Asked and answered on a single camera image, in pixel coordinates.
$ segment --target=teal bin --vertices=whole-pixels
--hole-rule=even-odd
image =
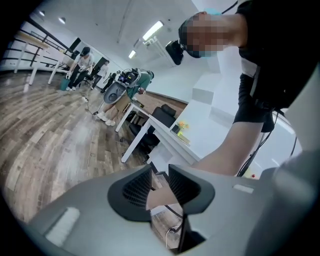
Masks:
[[[60,90],[65,91],[67,89],[68,84],[70,83],[70,79],[64,78],[60,85]]]

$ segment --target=person standing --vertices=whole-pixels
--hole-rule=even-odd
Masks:
[[[133,88],[127,88],[124,95],[116,103],[106,105],[102,112],[98,113],[97,118],[104,121],[107,126],[114,126],[116,124],[114,119],[118,113],[122,113],[124,111],[136,93],[144,94],[154,77],[155,74],[152,71],[142,71],[139,80],[136,82],[136,86]],[[108,119],[106,117],[106,112],[114,106],[116,111],[113,112],[110,119]]]
[[[107,73],[108,73],[108,64],[110,63],[109,60],[107,60],[103,65],[102,67],[100,68],[100,71],[98,72],[98,74],[95,75],[95,79],[94,79],[94,82],[93,82],[93,85],[91,86],[91,90],[93,90],[97,83],[100,81],[100,79],[103,77],[103,79],[106,78],[107,76]]]
[[[92,72],[92,66],[94,63],[94,56],[90,53],[90,47],[84,47],[82,52],[75,58],[70,70],[67,72],[66,76],[70,77],[70,82],[66,91],[75,91],[76,86]]]
[[[120,74],[121,72],[118,70],[116,73],[113,73],[112,75],[110,74],[109,78],[108,78],[108,82],[106,83],[105,87],[103,87],[103,89],[101,90],[101,93],[104,94],[106,92],[106,89],[109,88],[110,85],[112,85],[112,83],[114,82],[114,80],[116,79],[116,76],[118,74]]]

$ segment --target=black office chair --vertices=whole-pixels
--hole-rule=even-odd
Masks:
[[[167,104],[164,104],[161,107],[156,107],[152,113],[152,116],[169,128],[176,121],[175,114],[176,111],[173,108],[169,107]],[[131,123],[129,128],[134,136],[137,136],[142,126]],[[151,126],[138,144],[139,148],[146,155],[149,154],[152,148],[158,145],[160,142],[157,136],[154,135],[154,131],[155,128]]]

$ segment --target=white desk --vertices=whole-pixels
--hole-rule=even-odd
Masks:
[[[146,116],[149,116],[149,115],[150,115],[149,112],[145,111],[142,107],[138,106],[134,101],[131,101],[129,108],[127,109],[126,113],[125,113],[124,116],[122,117],[122,119],[121,119],[120,123],[118,124],[118,126],[115,128],[115,131],[116,131],[116,132],[119,132],[121,126],[124,124],[125,120],[127,119],[128,115],[130,114],[130,112],[131,112],[133,109],[136,109],[136,113],[142,112],[142,113],[144,113]]]
[[[201,157],[188,145],[184,144],[177,136],[172,134],[168,127],[166,127],[152,115],[149,115],[149,119],[145,122],[144,126],[141,128],[140,132],[121,158],[121,161],[123,163],[127,161],[127,159],[136,148],[140,140],[143,138],[143,136],[146,134],[150,126],[154,127],[154,134],[160,140],[160,144],[156,146],[149,154],[150,158],[147,163],[149,164],[150,162],[153,162],[154,157],[159,157],[161,154],[163,155],[163,153],[170,154],[170,156],[167,157],[167,160],[162,161],[163,164],[161,164],[160,169],[158,169],[157,165],[155,164],[158,171],[164,171],[164,165],[168,166],[169,161],[170,164],[192,165],[193,163],[198,162],[201,159]]]
[[[33,82],[34,82],[34,79],[35,79],[35,76],[36,76],[36,73],[37,73],[37,70],[40,66],[40,63],[41,61],[43,60],[43,57],[44,57],[44,54],[49,54],[49,56],[51,58],[54,58],[54,59],[57,59],[57,63],[52,71],[52,74],[49,78],[49,81],[48,81],[48,84],[50,85],[51,82],[52,82],[52,79],[54,78],[54,75],[56,74],[57,72],[57,69],[59,67],[59,65],[61,63],[63,64],[66,64],[67,66],[71,67],[71,65],[73,64],[74,60],[71,59],[69,56],[65,55],[63,52],[60,52],[59,50],[53,48],[53,47],[50,47],[50,45],[40,41],[39,39],[37,38],[34,38],[33,36],[31,35],[28,35],[24,32],[21,32],[21,31],[18,31],[15,35],[15,38],[21,40],[21,41],[24,41],[25,44],[24,46],[22,47],[21,49],[21,54],[18,58],[18,61],[15,65],[15,69],[14,69],[14,73],[16,74],[18,69],[19,69],[19,65],[20,65],[20,62],[25,54],[25,51],[28,49],[29,45],[32,44],[36,47],[39,47],[40,50],[38,52],[39,54],[39,57],[36,59],[36,62],[33,66],[33,70],[32,70],[32,74],[31,74],[31,77],[30,77],[30,80],[29,80],[29,85],[32,85]]]

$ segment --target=black shirt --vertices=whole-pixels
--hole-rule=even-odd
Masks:
[[[317,34],[317,30],[312,28],[315,23],[310,19],[317,16],[297,10],[298,7],[293,4],[282,4],[281,1],[249,0],[242,3],[236,12],[246,19],[248,37],[246,46],[239,48],[243,73],[240,76],[239,109],[234,123],[263,123],[264,133],[274,129],[274,122],[271,110],[257,107],[250,96],[256,68],[262,67],[267,71],[261,79],[265,85],[264,91],[270,93],[272,98],[278,97],[277,101],[283,103],[285,108],[300,93],[319,61],[319,50],[310,47],[310,42],[305,38],[307,33],[311,42],[317,42],[312,37]],[[283,88],[288,93],[279,96]]]

